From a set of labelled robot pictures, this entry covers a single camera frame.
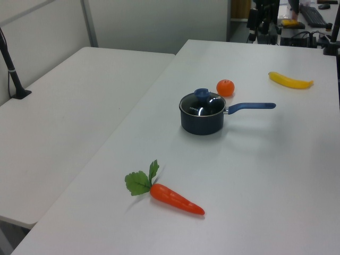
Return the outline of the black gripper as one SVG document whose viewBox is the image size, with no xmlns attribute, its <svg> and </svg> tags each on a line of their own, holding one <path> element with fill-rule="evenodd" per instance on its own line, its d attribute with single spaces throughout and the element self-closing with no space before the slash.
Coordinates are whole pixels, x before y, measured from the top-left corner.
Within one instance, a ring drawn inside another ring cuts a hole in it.
<svg viewBox="0 0 340 255">
<path fill-rule="evenodd" d="M 262 0 L 259 1 L 259 17 L 262 23 L 261 32 L 263 35 L 277 35 L 276 25 L 279 10 L 279 0 Z"/>
</svg>

